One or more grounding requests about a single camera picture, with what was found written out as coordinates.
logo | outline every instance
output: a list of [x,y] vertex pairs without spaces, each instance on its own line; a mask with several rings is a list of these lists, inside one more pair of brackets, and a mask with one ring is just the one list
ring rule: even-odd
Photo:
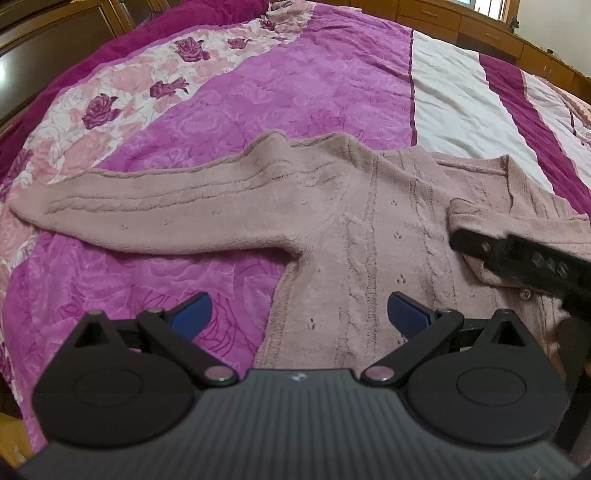
[[306,375],[304,372],[298,372],[295,375],[292,375],[290,377],[294,382],[303,382],[306,378],[308,378],[308,375]]

bed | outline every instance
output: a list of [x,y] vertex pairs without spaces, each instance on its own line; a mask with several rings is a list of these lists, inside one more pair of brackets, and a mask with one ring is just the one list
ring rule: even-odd
[[[206,291],[213,320],[194,341],[243,375],[287,257],[143,257],[36,231],[6,207],[33,182],[96,166],[197,166],[271,128],[294,138],[342,131],[380,150],[418,144],[464,157],[510,154],[540,186],[591,212],[583,102],[510,64],[356,9],[251,0],[255,14],[245,19],[245,8],[226,8],[232,1],[222,19],[185,2],[107,43],[1,138],[0,372],[34,450],[44,439],[30,394],[85,311],[130,318]],[[552,341],[541,342],[555,353]]]

white stripe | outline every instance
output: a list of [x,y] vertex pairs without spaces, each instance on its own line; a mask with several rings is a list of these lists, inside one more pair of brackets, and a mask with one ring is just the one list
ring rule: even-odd
[[525,92],[540,118],[556,135],[562,151],[572,160],[578,177],[587,187],[591,186],[591,155],[574,135],[570,111],[564,102],[538,77],[528,74],[525,75]]
[[414,32],[413,80],[418,144],[458,157],[509,154],[549,192],[552,185],[499,96],[478,53]]

bolt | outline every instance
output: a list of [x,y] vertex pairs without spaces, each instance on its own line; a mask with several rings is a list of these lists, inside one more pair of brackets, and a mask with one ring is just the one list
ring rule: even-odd
[[213,382],[225,382],[234,376],[234,370],[226,365],[216,365],[205,370],[205,376]]
[[394,370],[383,365],[374,365],[365,371],[365,376],[374,382],[387,382],[394,376]]

pink sweater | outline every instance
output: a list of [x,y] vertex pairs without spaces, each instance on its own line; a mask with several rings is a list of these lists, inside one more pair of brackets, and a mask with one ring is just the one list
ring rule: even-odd
[[198,168],[91,170],[35,184],[10,208],[39,228],[122,252],[287,250],[261,368],[364,369],[405,341],[387,317],[393,290],[472,317],[513,309],[552,356],[558,301],[521,300],[519,288],[450,250],[450,230],[510,231],[591,258],[587,216],[540,190],[510,157],[376,152],[346,134],[290,141],[269,132]]

